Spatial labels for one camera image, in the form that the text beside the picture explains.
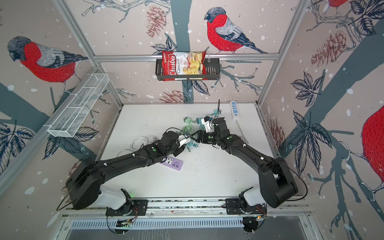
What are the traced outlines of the purple power strip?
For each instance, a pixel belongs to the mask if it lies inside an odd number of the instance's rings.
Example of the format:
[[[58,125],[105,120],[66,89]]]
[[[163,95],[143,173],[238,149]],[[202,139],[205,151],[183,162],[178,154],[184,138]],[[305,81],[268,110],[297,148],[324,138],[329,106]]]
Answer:
[[[162,162],[160,162],[160,164],[177,171],[180,171],[183,166],[183,162],[181,160],[172,157],[166,157]]]

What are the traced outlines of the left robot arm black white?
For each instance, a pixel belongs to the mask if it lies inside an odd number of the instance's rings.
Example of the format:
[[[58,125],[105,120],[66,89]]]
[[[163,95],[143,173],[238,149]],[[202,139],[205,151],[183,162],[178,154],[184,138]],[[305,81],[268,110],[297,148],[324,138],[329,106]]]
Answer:
[[[104,161],[83,160],[66,181],[71,204],[82,210],[102,195],[101,186],[129,171],[163,162],[169,155],[177,156],[185,149],[190,137],[173,131],[165,132],[160,140],[140,147],[137,151]]]

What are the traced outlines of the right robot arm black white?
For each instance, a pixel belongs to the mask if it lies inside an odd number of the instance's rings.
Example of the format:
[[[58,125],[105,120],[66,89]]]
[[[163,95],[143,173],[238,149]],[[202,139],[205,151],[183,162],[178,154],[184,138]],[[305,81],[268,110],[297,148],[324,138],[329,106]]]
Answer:
[[[201,123],[205,129],[198,131],[198,143],[217,145],[258,173],[258,187],[239,195],[246,207],[257,205],[257,200],[263,198],[270,207],[277,208],[298,193],[297,184],[284,159],[274,159],[250,147],[239,136],[230,133],[224,118],[204,117]]]

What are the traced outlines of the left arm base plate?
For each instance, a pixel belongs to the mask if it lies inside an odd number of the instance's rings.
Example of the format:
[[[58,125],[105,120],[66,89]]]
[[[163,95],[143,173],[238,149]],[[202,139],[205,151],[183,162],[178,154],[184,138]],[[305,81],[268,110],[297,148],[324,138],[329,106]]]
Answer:
[[[148,208],[148,200],[129,200],[118,210],[108,208],[106,216],[122,217],[122,216],[145,216]]]

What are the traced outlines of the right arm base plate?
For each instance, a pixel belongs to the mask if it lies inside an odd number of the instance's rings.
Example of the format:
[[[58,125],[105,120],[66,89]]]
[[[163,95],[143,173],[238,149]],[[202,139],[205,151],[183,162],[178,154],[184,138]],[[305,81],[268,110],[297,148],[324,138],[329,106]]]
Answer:
[[[265,204],[257,204],[250,206],[245,200],[239,198],[225,199],[222,205],[228,215],[266,215],[267,206]]]

